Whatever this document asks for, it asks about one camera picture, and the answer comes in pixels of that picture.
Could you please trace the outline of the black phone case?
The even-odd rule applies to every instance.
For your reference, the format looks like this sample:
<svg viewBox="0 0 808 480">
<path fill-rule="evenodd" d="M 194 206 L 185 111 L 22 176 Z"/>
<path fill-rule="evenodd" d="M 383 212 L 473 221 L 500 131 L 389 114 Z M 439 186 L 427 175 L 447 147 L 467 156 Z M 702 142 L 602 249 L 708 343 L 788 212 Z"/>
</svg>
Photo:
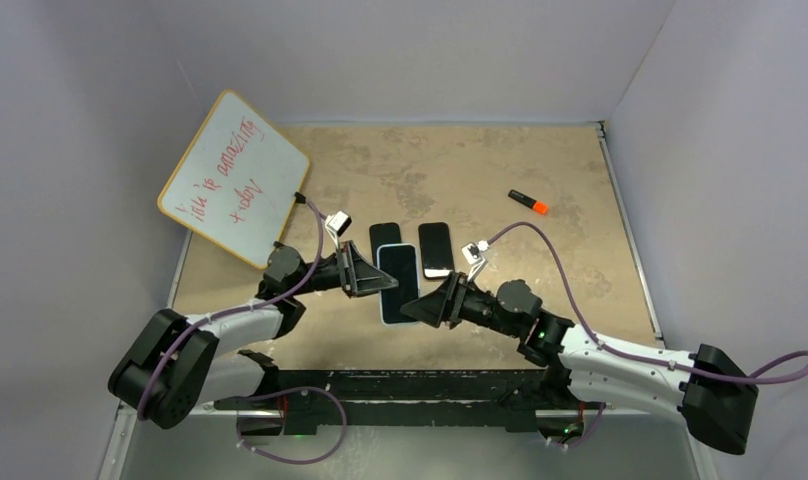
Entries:
<svg viewBox="0 0 808 480">
<path fill-rule="evenodd" d="M 420 224 L 418 236 L 424 278 L 444 279 L 455 270 L 448 224 L 445 222 Z"/>
</svg>

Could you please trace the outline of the black phone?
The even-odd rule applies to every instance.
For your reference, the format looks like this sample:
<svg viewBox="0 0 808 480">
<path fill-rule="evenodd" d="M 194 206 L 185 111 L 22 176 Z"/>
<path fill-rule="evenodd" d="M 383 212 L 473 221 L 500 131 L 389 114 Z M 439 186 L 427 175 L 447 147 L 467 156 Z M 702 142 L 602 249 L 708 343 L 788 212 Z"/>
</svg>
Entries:
<svg viewBox="0 0 808 480">
<path fill-rule="evenodd" d="M 378 249 L 385 245 L 394 245 L 402 242 L 400 226 L 395 222 L 377 223 L 369 227 L 371 253 L 374 262 Z"/>
</svg>

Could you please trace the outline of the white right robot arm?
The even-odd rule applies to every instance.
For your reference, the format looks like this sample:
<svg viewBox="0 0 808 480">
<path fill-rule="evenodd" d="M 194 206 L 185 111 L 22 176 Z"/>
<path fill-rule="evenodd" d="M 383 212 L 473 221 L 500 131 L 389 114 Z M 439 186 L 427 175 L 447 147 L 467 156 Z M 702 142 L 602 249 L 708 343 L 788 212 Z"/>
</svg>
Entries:
<svg viewBox="0 0 808 480">
<path fill-rule="evenodd" d="M 744 383 L 745 372 L 717 347 L 689 352 L 591 338 L 581 325 L 544 309 L 521 279 L 491 293 L 453 274 L 401 312 L 434 328 L 468 321 L 517 339 L 518 353 L 545 368 L 541 392 L 553 406 L 576 399 L 639 410 L 685 426 L 717 451 L 746 450 L 758 389 Z"/>
</svg>

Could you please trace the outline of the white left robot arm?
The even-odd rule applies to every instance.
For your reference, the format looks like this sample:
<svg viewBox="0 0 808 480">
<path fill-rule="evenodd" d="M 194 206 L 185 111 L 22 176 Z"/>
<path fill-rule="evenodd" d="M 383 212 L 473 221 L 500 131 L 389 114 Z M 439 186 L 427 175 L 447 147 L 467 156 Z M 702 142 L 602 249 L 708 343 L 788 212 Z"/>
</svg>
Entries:
<svg viewBox="0 0 808 480">
<path fill-rule="evenodd" d="M 365 297 L 397 285 L 350 241 L 314 263 L 278 243 L 251 301 L 210 314 L 156 312 L 110 374 L 108 390 L 139 419 L 163 429 L 200 404 L 232 397 L 267 408 L 277 399 L 277 368 L 247 345 L 290 333 L 306 311 L 298 299 L 303 294 L 340 289 Z"/>
</svg>

